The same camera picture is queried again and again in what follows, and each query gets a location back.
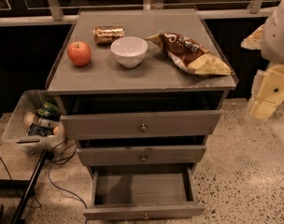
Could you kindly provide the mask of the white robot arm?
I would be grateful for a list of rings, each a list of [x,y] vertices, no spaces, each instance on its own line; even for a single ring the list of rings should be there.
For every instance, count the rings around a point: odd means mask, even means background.
[[[267,121],[284,101],[284,0],[241,47],[258,49],[269,62],[254,77],[247,111],[249,119]]]

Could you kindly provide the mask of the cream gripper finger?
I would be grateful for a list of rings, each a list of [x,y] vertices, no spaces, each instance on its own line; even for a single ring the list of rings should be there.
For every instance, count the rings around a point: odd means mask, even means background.
[[[246,114],[252,119],[268,120],[276,111],[276,107],[267,102],[258,102],[254,99],[248,101]]]

